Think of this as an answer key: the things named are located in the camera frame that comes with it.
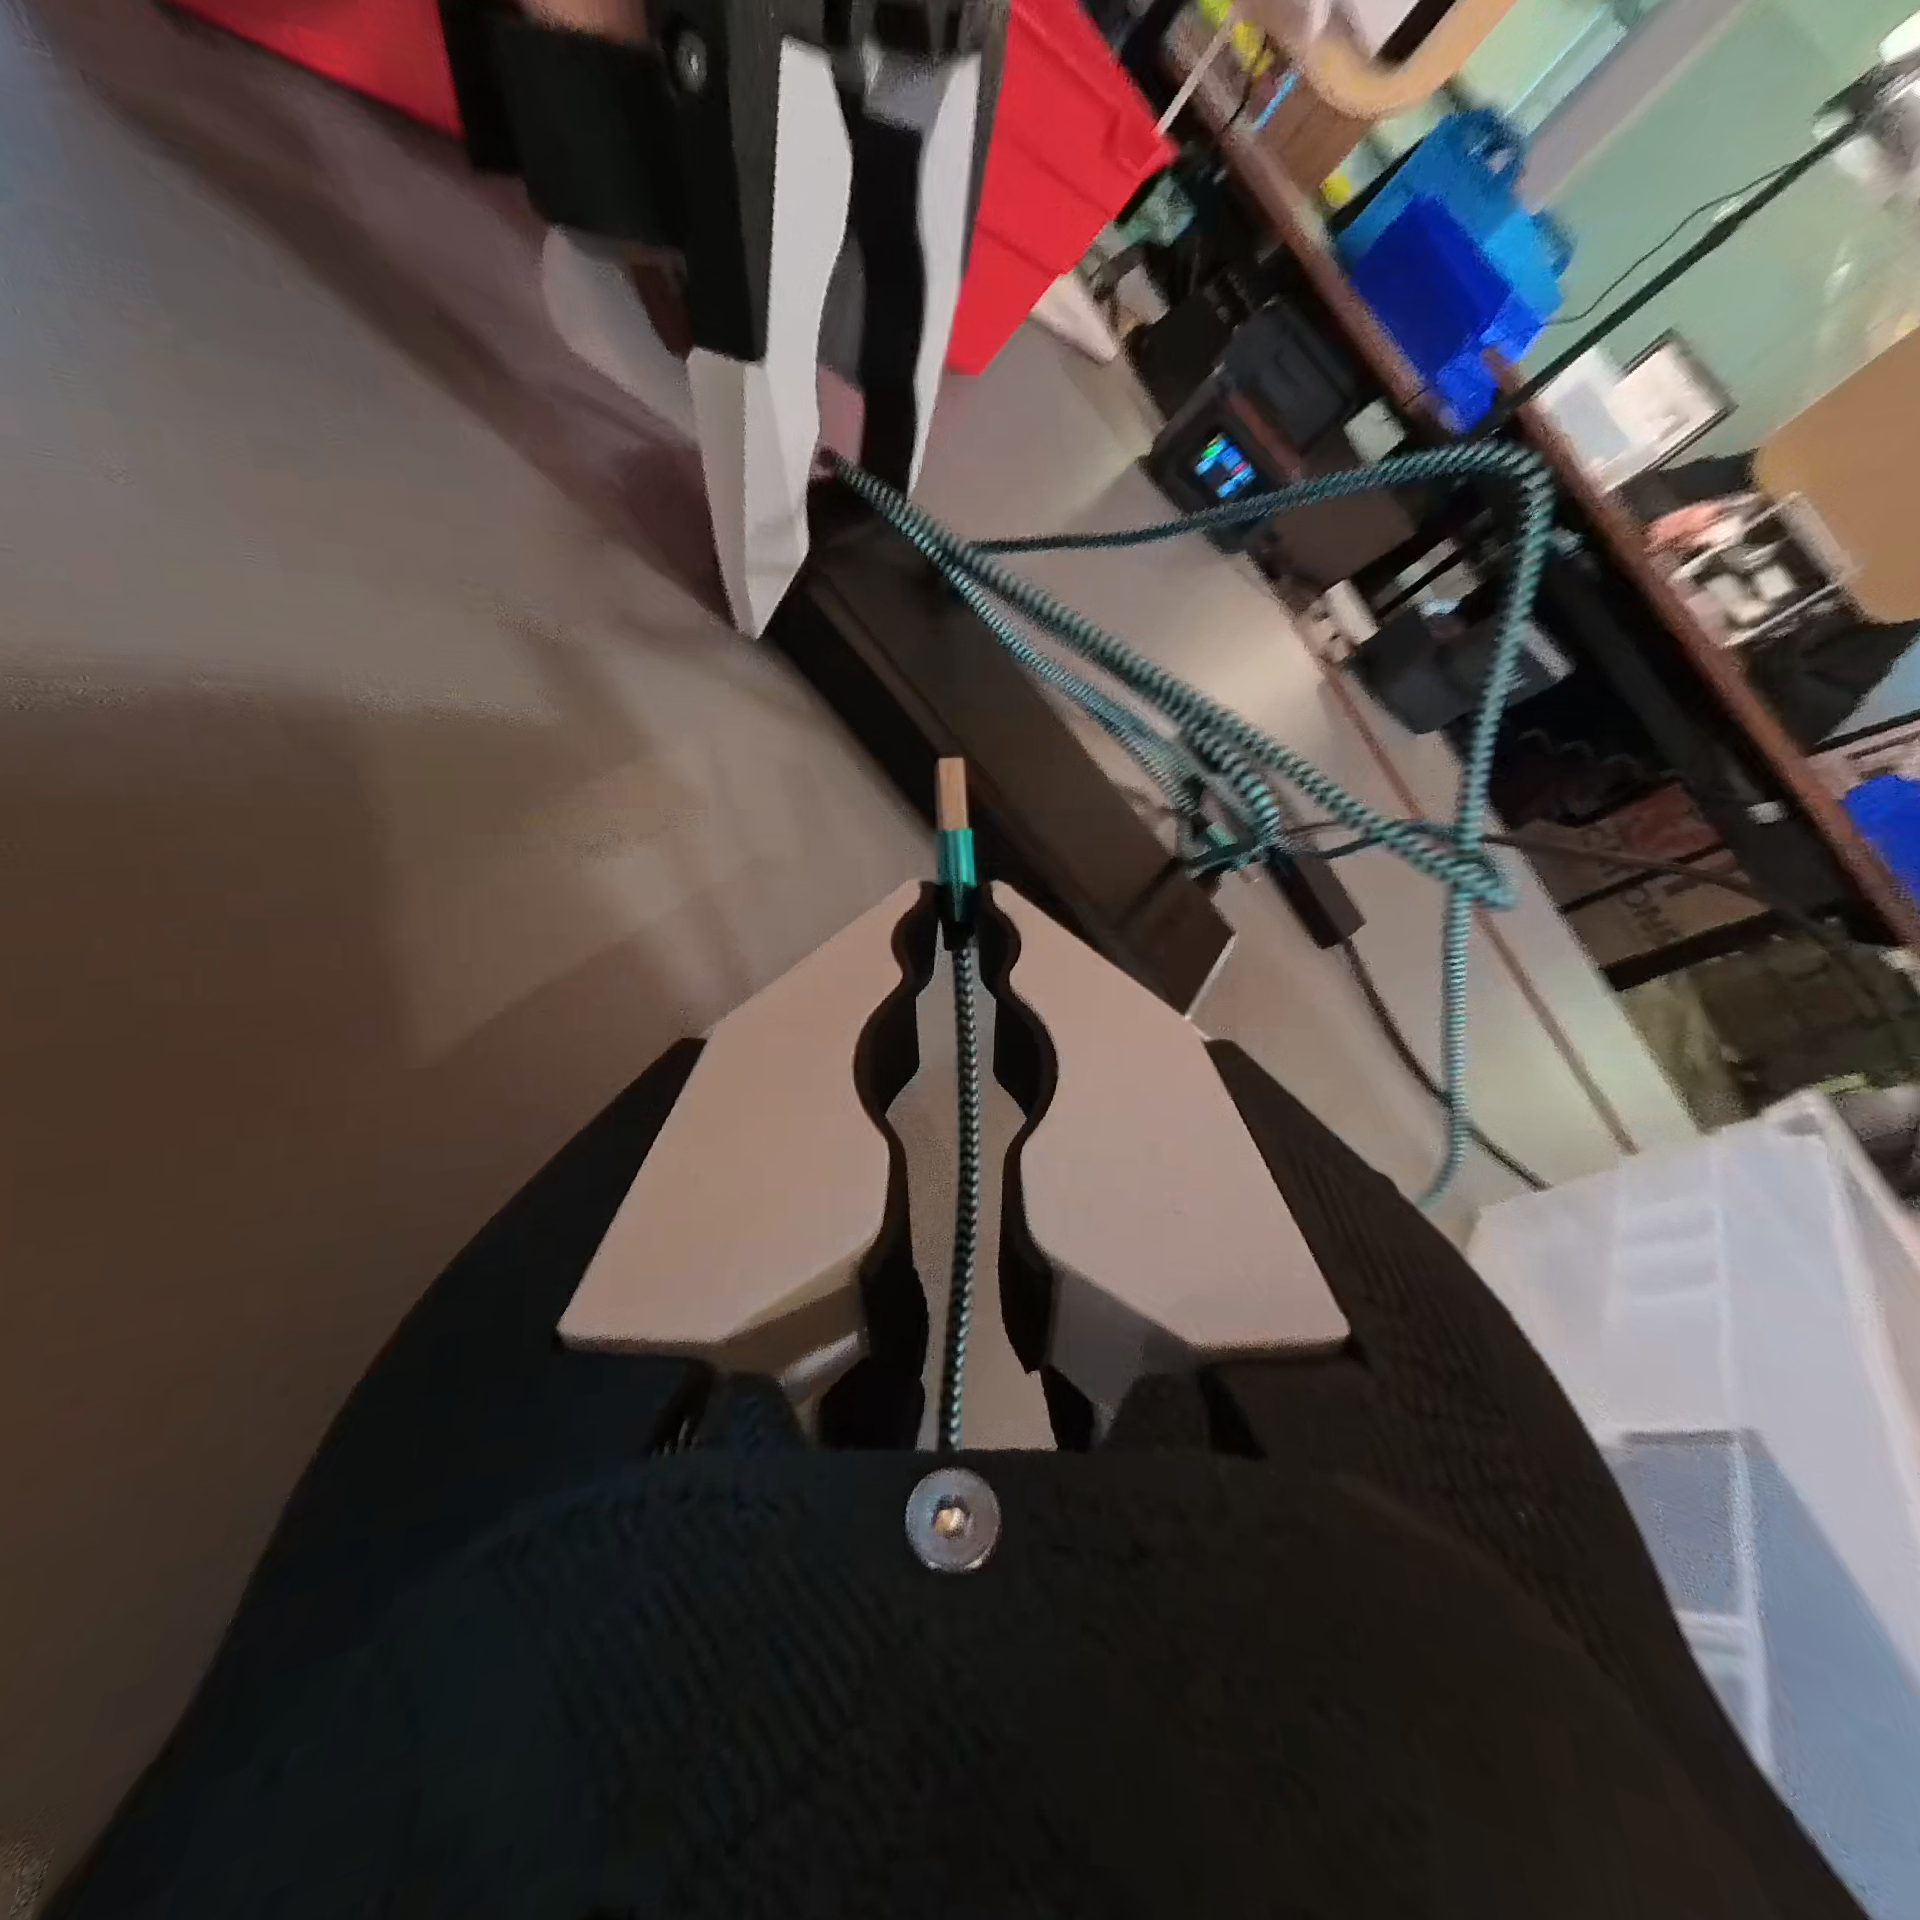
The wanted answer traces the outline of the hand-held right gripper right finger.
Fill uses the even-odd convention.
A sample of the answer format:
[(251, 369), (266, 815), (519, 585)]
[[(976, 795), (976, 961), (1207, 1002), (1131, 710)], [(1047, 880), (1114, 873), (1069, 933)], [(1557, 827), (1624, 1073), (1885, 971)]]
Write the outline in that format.
[(1056, 1431), (1141, 1380), (1319, 1361), (1350, 1320), (1207, 1036), (1005, 881), (976, 910), (1001, 1166), (1001, 1320)]

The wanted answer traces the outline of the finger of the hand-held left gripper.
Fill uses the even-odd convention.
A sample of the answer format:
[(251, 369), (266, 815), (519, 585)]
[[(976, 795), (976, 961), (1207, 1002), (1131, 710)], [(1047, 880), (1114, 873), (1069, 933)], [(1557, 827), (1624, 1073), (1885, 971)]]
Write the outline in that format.
[(818, 368), (847, 235), (851, 150), (825, 51), (781, 40), (772, 112), (764, 346), (687, 359), (712, 546), (734, 626), (764, 633), (806, 557)]
[(979, 95), (979, 61), (870, 61), (853, 109), (861, 464), (890, 489), (923, 466), (972, 244)]

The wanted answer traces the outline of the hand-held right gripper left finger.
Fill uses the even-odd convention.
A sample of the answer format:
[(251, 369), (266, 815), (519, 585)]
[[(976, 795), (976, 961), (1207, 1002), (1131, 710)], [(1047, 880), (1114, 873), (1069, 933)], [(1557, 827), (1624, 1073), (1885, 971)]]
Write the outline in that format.
[(898, 937), (936, 922), (931, 890), (903, 883), (711, 1030), (561, 1315), (563, 1348), (781, 1388), (834, 1385), (864, 1358), (894, 1099), (865, 1095), (856, 1059), (889, 997), (916, 1012)]

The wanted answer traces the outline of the black usb hub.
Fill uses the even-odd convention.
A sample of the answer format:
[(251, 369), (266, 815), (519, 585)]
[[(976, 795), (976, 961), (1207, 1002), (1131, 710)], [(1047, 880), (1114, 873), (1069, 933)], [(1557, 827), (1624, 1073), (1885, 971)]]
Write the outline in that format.
[(1044, 685), (858, 495), (818, 482), (806, 532), (806, 561), (767, 644), (923, 817), (936, 761), (964, 759), (982, 873), (1191, 1014), (1234, 930)]

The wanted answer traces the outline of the red plastic bin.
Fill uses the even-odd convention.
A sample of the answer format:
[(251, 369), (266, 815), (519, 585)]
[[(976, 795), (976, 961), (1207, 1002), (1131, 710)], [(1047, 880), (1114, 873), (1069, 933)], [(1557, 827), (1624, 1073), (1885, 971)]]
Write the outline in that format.
[[(459, 139), (431, 4), (173, 4), (279, 61)], [(1174, 155), (1074, 4), (1016, 4), (948, 369), (982, 372), (1118, 209)]]

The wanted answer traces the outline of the black power station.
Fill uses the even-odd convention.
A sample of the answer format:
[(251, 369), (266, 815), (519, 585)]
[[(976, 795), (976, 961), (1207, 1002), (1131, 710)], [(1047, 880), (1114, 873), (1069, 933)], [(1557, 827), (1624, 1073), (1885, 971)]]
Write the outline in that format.
[(1142, 464), (1182, 513), (1354, 464), (1359, 368), (1296, 301), (1229, 319), (1210, 295), (1186, 299), (1141, 331), (1131, 358), (1161, 414)]

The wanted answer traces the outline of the blue plastic bins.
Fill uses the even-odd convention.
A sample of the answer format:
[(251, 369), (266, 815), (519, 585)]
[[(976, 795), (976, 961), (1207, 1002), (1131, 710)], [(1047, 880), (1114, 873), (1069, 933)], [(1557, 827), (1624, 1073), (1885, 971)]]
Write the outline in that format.
[(1470, 434), (1563, 305), (1573, 243), (1522, 202), (1526, 139), (1493, 108), (1447, 114), (1342, 211), (1331, 251), (1429, 406)]

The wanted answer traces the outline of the clear plastic bin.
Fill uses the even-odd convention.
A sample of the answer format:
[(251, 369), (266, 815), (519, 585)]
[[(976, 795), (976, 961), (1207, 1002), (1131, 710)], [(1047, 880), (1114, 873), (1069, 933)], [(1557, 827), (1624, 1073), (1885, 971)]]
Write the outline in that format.
[(1827, 1099), (1486, 1207), (1691, 1656), (1867, 1915), (1918, 1915), (1915, 1209)]

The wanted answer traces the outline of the wooden shelf board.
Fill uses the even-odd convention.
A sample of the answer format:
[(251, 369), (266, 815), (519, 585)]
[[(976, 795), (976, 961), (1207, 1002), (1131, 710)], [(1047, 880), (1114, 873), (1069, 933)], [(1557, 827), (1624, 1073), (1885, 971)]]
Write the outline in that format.
[[(1448, 442), (1405, 358), (1335, 265), (1314, 209), (1276, 149), (1226, 127), (1223, 84), (1202, 82), (1183, 117), (1207, 133), (1234, 196), (1284, 251), (1309, 309), (1364, 368), (1363, 394), (1388, 401), (1419, 444)], [(1570, 445), (1537, 406), (1517, 407), (1505, 431), (1555, 478), (1560, 519), (1578, 541), (1557, 562), (1560, 583), (1570, 585), (1573, 638), (1591, 673), (1634, 713), (1663, 775), (1689, 792), (1780, 918), (1788, 910), (1832, 915), (1885, 947), (1915, 951), (1915, 901), (1859, 836), (1811, 757), (1747, 687), (1631, 519), (1583, 478)]]

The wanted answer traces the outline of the cardboard box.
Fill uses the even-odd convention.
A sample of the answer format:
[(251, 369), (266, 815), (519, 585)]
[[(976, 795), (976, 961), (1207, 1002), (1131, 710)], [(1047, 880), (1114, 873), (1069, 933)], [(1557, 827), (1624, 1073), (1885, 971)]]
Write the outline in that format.
[(1867, 619), (1918, 619), (1918, 328), (1776, 426), (1755, 473), (1812, 518)]

